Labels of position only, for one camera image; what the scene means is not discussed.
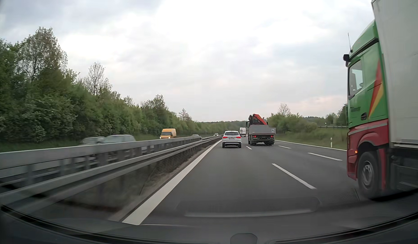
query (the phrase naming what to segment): truck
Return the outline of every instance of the truck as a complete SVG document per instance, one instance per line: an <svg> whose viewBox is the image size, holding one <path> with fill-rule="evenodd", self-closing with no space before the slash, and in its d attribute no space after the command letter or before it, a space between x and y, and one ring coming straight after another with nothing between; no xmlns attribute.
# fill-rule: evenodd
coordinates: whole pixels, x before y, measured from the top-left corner
<svg viewBox="0 0 418 244"><path fill-rule="evenodd" d="M267 121L258 114L252 114L245 123L248 128L248 144L251 146L263 142L266 146L272 146L275 142L276 129L269 127Z"/></svg>
<svg viewBox="0 0 418 244"><path fill-rule="evenodd" d="M418 189L418 0L373 0L374 20L343 55L347 175L374 199Z"/></svg>
<svg viewBox="0 0 418 244"><path fill-rule="evenodd" d="M163 129L161 132L161 136L159 136L159 139L170 139L176 137L176 129L169 128L169 129Z"/></svg>
<svg viewBox="0 0 418 244"><path fill-rule="evenodd" d="M241 137L247 136L247 128L245 128L245 127L240 127L240 128L239 128L239 135L240 135Z"/></svg>

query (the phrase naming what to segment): white suv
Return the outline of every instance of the white suv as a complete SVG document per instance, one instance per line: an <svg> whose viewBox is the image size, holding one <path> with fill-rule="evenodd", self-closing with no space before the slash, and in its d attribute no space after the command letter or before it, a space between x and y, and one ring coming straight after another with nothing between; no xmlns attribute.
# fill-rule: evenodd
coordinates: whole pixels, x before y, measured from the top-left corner
<svg viewBox="0 0 418 244"><path fill-rule="evenodd" d="M222 148L225 148L226 146L242 147L242 137L239 135L238 131L224 132L224 135L222 136Z"/></svg>

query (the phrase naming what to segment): lane marking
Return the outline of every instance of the lane marking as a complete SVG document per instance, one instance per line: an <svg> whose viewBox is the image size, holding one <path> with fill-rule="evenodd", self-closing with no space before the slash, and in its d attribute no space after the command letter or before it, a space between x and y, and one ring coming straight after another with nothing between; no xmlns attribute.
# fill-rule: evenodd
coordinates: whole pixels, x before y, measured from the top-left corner
<svg viewBox="0 0 418 244"><path fill-rule="evenodd" d="M181 180L203 159L207 153L209 153L218 143L213 144L209 149L204 153L198 156L194 161L192 161L188 166L186 166L182 171L180 171L173 179L168 181L163 187L161 187L157 192L155 192L149 199L147 199L140 207L138 207L134 212L132 212L123 223L131 225L140 225L144 219L155 209L159 203L164 200L164 198L176 187Z"/></svg>
<svg viewBox="0 0 418 244"><path fill-rule="evenodd" d="M321 146L315 146L315 145L308 145L308 144L302 144L302 143L296 143L296 142L290 142L290 141L281 141L281 142L287 142L287 143L293 143L293 144L299 144L299 145L305 145L305 146L311 146L311 147L318 147L318 148L327 148L327 147L321 147ZM344 149L338 149L338 148L328 148L328 149L334 149L334 150L340 150L340 151L347 151Z"/></svg>
<svg viewBox="0 0 418 244"><path fill-rule="evenodd" d="M312 152L309 152L308 154L313 154L313 155L323 157L323 158L329 158L329 159L333 159L333 160L337 160L337 161L342 161L341 159L338 159L338 158L331 158L331 157L328 157L328 156L323 156L323 155L312 153Z"/></svg>
<svg viewBox="0 0 418 244"><path fill-rule="evenodd" d="M278 165L276 165L276 164L272 164L272 165L273 165L273 166L275 166L275 167L277 167L277 168L279 168L279 169L281 169L284 173L286 173L286 174L290 175L293 179L295 179L295 180L297 180L297 181L301 182L304 186L307 186L307 187L308 187L308 188L310 188L310 189L316 189L314 186L312 186L312 185L308 184L307 182L305 182L305 181L303 181L303 180L299 179L296 175L294 175L294 174L292 174L292 173L288 172L287 170L283 169L282 167L280 167L280 166L278 166Z"/></svg>

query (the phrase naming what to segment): truck wheel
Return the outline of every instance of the truck wheel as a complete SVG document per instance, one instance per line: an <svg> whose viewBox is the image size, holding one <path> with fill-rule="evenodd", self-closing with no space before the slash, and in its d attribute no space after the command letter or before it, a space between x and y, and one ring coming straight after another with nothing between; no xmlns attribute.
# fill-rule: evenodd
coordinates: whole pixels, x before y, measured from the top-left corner
<svg viewBox="0 0 418 244"><path fill-rule="evenodd" d="M358 186L361 194L369 199L380 197L381 181L378 161L374 152L365 152L358 160Z"/></svg>

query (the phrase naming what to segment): cloudy sky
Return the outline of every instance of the cloudy sky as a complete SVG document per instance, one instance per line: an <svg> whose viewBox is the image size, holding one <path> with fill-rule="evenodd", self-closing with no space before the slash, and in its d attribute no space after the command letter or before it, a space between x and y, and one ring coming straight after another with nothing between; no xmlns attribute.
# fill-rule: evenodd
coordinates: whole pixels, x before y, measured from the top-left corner
<svg viewBox="0 0 418 244"><path fill-rule="evenodd" d="M373 20L371 0L1 0L0 36L52 27L68 67L105 66L135 102L162 94L198 121L293 113L346 102L342 55Z"/></svg>

